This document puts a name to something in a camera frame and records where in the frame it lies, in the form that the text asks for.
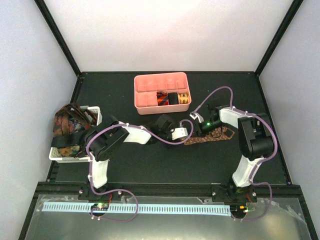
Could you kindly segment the brown floral tie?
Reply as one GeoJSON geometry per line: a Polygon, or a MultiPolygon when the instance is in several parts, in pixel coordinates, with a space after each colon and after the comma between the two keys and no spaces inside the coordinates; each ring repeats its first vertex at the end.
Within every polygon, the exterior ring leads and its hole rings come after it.
{"type": "Polygon", "coordinates": [[[222,126],[205,136],[192,136],[185,143],[185,146],[202,144],[207,142],[229,141],[235,135],[235,132],[228,127],[222,126]]]}

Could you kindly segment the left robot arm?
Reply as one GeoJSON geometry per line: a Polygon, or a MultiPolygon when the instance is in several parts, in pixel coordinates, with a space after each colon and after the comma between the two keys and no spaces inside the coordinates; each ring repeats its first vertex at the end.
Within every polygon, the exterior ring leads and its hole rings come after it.
{"type": "Polygon", "coordinates": [[[150,145],[157,141],[176,145],[188,136],[182,125],[175,126],[168,115],[161,115],[150,126],[132,125],[118,121],[113,116],[105,125],[99,124],[87,130],[82,137],[85,151],[89,157],[89,193],[97,200],[103,199],[108,192],[108,165],[113,153],[123,143],[150,145]]]}

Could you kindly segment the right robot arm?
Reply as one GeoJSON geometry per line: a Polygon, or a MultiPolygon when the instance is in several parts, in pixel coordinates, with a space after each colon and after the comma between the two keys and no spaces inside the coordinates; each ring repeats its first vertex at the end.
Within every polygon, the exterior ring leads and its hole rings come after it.
{"type": "Polygon", "coordinates": [[[272,159],[277,153],[278,142],[269,125],[269,116],[265,113],[253,114],[227,105],[214,107],[209,112],[208,120],[205,120],[197,111],[189,114],[197,121],[199,134],[207,135],[209,131],[224,124],[238,130],[241,158],[226,187],[228,198],[238,202],[253,184],[262,163],[272,159]]]}

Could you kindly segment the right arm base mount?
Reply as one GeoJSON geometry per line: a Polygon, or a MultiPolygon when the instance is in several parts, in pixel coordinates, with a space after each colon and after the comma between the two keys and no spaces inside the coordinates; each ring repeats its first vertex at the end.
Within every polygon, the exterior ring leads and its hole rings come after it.
{"type": "Polygon", "coordinates": [[[212,201],[221,202],[230,207],[231,216],[244,219],[257,207],[257,198],[253,196],[251,186],[236,187],[234,183],[215,184],[211,188],[212,201]]]}

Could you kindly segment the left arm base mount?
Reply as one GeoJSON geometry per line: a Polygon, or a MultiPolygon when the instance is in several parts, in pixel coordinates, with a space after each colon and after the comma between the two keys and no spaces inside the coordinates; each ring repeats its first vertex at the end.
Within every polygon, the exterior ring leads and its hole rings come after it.
{"type": "Polygon", "coordinates": [[[102,217],[109,210],[111,203],[120,201],[123,195],[122,190],[116,190],[107,194],[102,194],[109,191],[109,189],[105,186],[99,189],[94,187],[93,189],[97,192],[97,194],[92,191],[89,183],[81,186],[80,190],[78,191],[78,200],[90,203],[91,206],[89,208],[89,213],[96,217],[102,217]]]}

